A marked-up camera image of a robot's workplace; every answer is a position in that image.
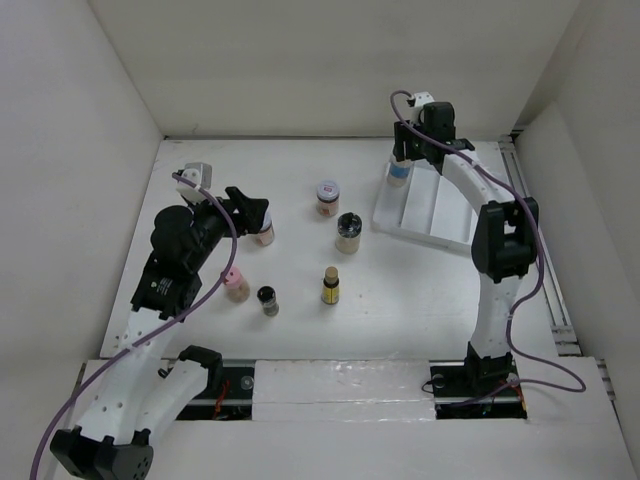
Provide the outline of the black grinder top jar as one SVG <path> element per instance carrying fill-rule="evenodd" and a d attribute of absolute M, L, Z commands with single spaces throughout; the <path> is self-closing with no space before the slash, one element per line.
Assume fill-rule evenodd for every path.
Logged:
<path fill-rule="evenodd" d="M 354 254 L 360 246 L 362 220 L 353 212 L 342 214 L 337 220 L 336 248 L 343 254 Z"/>

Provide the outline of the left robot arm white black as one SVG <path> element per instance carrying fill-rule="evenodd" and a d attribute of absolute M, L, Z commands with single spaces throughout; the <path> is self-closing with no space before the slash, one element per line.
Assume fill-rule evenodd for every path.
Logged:
<path fill-rule="evenodd" d="M 158 371 L 178 328 L 208 300 L 199 276 L 221 239 L 233 244 L 261 229 L 269 203 L 228 187 L 213 197 L 193 182 L 183 204 L 154 219 L 152 251 L 131 299 L 118 351 L 95 373 L 101 384 L 86 412 L 55 432 L 50 451 L 79 479 L 143 479 L 168 427 L 196 396 L 222 387 L 220 353 L 191 345 L 166 376 Z"/>

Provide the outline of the red label spice jar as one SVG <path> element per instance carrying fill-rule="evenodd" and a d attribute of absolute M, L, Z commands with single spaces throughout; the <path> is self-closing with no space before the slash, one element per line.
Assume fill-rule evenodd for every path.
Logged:
<path fill-rule="evenodd" d="M 333 180 L 323 180 L 316 188 L 316 210 L 324 217 L 333 217 L 339 210 L 340 187 Z"/>
<path fill-rule="evenodd" d="M 254 242 L 261 247 L 269 246 L 275 238 L 272 217 L 267 211 L 263 218 L 263 224 L 257 234 L 253 236 Z"/>

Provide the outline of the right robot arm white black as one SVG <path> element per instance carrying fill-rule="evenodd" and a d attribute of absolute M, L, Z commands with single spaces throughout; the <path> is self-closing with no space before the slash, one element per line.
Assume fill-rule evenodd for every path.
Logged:
<path fill-rule="evenodd" d="M 478 316 L 462 366 L 435 374 L 434 392 L 479 397 L 504 385 L 513 365 L 510 326 L 523 278 L 538 258 L 538 205 L 491 173 L 456 134 L 455 110 L 428 93 L 407 93 L 410 119 L 394 124 L 396 161 L 427 161 L 477 215 L 471 243 L 480 278 Z"/>

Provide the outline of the blue label silver lid jar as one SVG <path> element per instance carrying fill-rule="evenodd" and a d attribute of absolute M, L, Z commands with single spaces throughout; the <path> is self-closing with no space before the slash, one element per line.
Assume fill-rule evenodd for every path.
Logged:
<path fill-rule="evenodd" d="M 387 172 L 387 182 L 397 188 L 404 186 L 411 173 L 412 162 L 409 160 L 399 161 L 394 156 L 390 157 Z"/>

